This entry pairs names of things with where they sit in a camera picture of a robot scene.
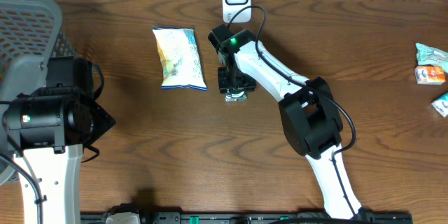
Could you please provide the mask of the dark green round-label box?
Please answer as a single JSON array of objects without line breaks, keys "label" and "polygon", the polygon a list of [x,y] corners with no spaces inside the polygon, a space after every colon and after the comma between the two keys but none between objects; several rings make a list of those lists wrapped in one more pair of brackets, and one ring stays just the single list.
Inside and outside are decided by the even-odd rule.
[{"label": "dark green round-label box", "polygon": [[247,93],[245,91],[228,90],[225,94],[226,102],[243,102],[247,100]]}]

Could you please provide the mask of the white teal package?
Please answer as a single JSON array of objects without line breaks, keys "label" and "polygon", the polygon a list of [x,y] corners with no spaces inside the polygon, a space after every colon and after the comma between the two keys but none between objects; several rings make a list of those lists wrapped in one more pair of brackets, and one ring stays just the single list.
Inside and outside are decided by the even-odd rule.
[{"label": "white teal package", "polygon": [[161,88],[207,91],[195,39],[195,28],[153,27],[152,31],[162,65]]}]

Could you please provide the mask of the orange tissue pack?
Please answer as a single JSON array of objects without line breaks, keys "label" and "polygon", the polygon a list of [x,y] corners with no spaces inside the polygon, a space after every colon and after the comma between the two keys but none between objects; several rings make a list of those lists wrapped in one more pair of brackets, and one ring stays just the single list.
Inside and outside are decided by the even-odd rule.
[{"label": "orange tissue pack", "polygon": [[414,74],[420,85],[441,85],[446,81],[445,73],[439,66],[417,66]]}]

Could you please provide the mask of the teal tissue pack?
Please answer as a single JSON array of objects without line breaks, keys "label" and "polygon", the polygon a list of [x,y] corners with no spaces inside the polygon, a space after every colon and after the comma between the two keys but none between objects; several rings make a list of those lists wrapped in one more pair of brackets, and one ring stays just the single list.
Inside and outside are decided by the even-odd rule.
[{"label": "teal tissue pack", "polygon": [[431,106],[444,118],[448,116],[448,93],[437,98]]}]

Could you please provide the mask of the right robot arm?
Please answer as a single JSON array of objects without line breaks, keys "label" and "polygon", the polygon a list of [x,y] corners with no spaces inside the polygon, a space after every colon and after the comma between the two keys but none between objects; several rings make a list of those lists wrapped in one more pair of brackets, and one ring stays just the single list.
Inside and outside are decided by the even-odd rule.
[{"label": "right robot arm", "polygon": [[342,159],[344,112],[329,85],[310,80],[275,58],[248,30],[232,33],[224,24],[208,40],[221,66],[218,86],[227,101],[243,99],[261,85],[277,101],[283,133],[296,153],[311,165],[331,218],[355,219],[361,203],[351,188]]}]

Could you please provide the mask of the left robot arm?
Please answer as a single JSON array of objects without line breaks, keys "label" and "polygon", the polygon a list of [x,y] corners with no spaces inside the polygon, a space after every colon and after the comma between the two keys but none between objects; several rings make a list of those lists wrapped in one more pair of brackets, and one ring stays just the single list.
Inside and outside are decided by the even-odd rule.
[{"label": "left robot arm", "polygon": [[47,83],[19,94],[3,114],[12,157],[1,160],[17,172],[26,223],[80,223],[79,174],[84,151],[116,123],[97,103],[98,65],[78,57],[48,62]]}]

